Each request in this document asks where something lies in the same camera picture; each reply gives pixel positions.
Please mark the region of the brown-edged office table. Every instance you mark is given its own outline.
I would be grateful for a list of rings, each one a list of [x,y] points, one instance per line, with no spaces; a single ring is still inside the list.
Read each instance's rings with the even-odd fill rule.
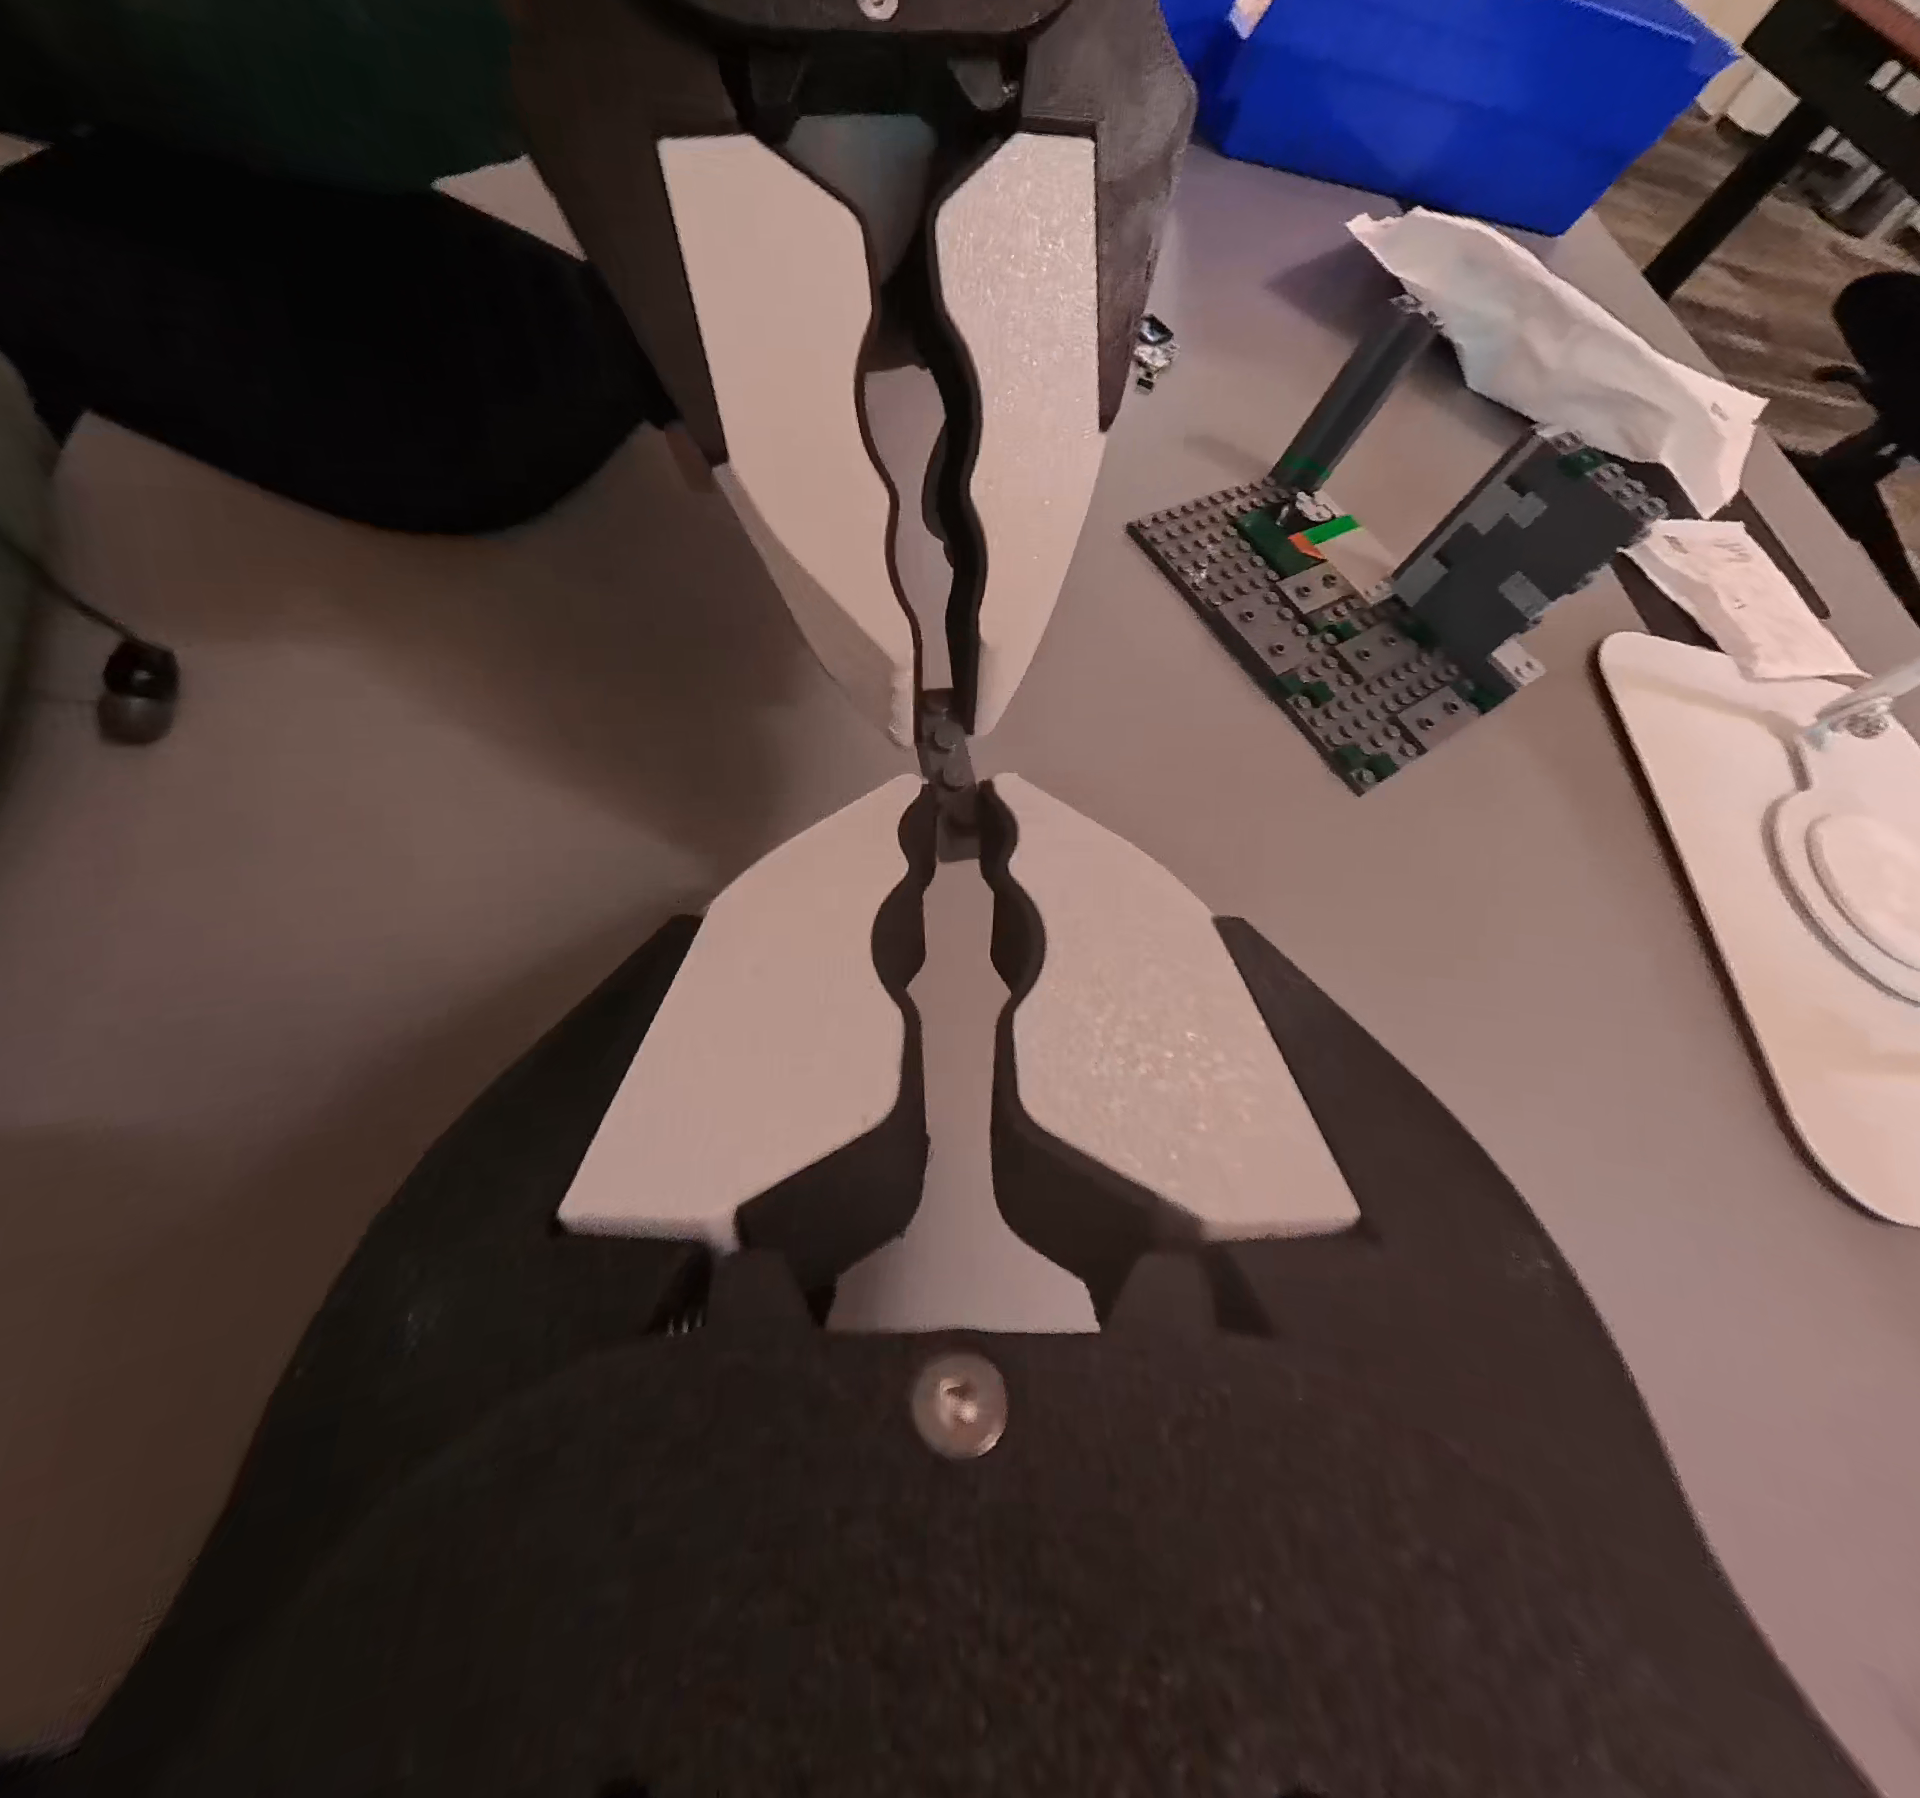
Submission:
[[[1718,181],[1644,266],[1672,301],[1817,144],[1834,132],[1908,197],[1919,197],[1919,117],[1876,82],[1919,72],[1917,0],[1777,0],[1745,43],[1749,60],[1790,96],[1786,115]]]

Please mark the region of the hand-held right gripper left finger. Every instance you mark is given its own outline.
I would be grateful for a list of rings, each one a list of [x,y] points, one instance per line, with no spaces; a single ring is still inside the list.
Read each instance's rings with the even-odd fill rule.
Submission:
[[[578,1236],[740,1248],[748,1212],[878,1132],[909,1076],[906,989],[877,927],[921,885],[900,775],[766,852],[709,905],[558,1206]]]

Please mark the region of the grey brick model on baseplate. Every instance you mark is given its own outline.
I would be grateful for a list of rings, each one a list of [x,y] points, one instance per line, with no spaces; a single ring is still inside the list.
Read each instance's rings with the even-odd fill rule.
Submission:
[[[1700,514],[1669,469],[1529,427],[1396,556],[1332,500],[1332,471],[1441,340],[1399,293],[1265,476],[1125,530],[1356,798],[1537,682],[1526,641],[1548,613]]]

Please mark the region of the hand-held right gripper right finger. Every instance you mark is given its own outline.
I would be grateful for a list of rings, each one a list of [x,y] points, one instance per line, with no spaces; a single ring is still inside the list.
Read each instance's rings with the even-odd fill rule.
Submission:
[[[1101,1208],[1205,1244],[1345,1233],[1360,1208],[1210,907],[1015,772],[980,793],[1015,1127]]]

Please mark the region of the black office chair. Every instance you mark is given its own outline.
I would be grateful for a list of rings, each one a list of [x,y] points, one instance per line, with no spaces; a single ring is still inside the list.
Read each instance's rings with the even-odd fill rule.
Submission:
[[[1821,378],[1851,382],[1873,419],[1814,456],[1808,484],[1902,609],[1919,617],[1917,569],[1880,491],[1899,466],[1919,459],[1919,275],[1855,279],[1836,295],[1832,318],[1851,365]]]

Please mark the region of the person's green sweater torso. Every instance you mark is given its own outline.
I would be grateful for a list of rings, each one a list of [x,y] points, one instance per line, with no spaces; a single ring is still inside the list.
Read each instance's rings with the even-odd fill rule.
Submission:
[[[14,795],[39,708],[54,600],[41,564],[54,543],[63,444],[20,371],[3,361],[3,800]]]

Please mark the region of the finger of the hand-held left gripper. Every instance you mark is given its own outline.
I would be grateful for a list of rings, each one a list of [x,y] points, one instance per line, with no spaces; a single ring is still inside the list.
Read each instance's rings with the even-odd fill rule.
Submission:
[[[881,290],[921,229],[930,131],[664,139],[661,172],[719,415],[712,476],[809,648],[893,744],[916,729],[900,496],[865,420]]]
[[[953,670],[986,736],[1045,641],[1106,447],[1094,143],[1018,131],[930,224],[933,293],[969,392],[959,512],[979,541]]]

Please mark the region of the black office chair seat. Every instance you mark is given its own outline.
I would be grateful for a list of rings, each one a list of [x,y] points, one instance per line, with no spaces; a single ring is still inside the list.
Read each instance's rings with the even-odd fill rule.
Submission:
[[[678,411],[599,271],[434,191],[111,134],[5,169],[3,347],[94,416],[378,532],[495,537]]]

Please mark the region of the dark grey long brick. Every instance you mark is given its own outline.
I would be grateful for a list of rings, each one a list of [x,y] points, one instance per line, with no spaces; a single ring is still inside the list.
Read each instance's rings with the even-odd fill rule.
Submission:
[[[916,754],[924,787],[937,811],[937,856],[941,863],[980,856],[979,779],[971,735],[954,692],[928,689],[916,705]]]

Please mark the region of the white book stand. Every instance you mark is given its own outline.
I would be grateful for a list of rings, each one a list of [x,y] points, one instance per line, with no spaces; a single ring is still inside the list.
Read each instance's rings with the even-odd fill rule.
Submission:
[[[1596,684],[1789,1138],[1858,1210],[1917,1228],[1917,667],[1752,679],[1617,633]]]

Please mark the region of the white paper bag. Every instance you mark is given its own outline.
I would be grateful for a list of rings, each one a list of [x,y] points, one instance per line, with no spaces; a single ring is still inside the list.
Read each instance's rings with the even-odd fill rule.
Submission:
[[[1740,495],[1763,396],[1670,358],[1497,227],[1415,209],[1346,231],[1437,321],[1476,394],[1664,469],[1702,521]]]

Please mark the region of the flat white printed bag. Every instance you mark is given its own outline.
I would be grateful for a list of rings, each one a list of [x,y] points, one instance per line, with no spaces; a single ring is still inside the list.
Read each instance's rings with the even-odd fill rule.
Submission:
[[[1863,682],[1865,670],[1740,521],[1659,519],[1625,551],[1751,682]]]

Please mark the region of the grey desk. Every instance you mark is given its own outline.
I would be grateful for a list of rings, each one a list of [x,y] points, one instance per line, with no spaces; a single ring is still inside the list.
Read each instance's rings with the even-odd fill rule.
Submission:
[[[1917,1794],[1917,1234],[1782,1131],[1595,681],[1350,796],[1126,522],[1268,466],[1381,311],[1378,201],[1193,152],[1021,694],[980,744],[1254,922],[1524,1192],[1802,1690]],[[5,1750],[113,1692],[373,1215],[666,919],[906,771],[659,433],[512,535],[270,500],[105,422],[70,581],[180,656],[100,740],[44,627],[5,779]]]

